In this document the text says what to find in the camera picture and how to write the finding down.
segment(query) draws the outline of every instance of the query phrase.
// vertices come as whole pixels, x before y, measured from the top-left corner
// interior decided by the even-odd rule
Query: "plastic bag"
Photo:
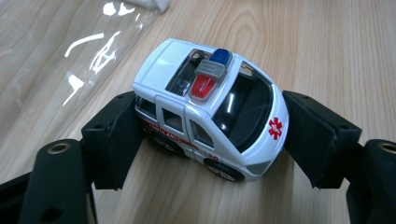
[[[162,10],[103,0],[0,2],[2,182],[31,169],[21,164],[59,138]]]

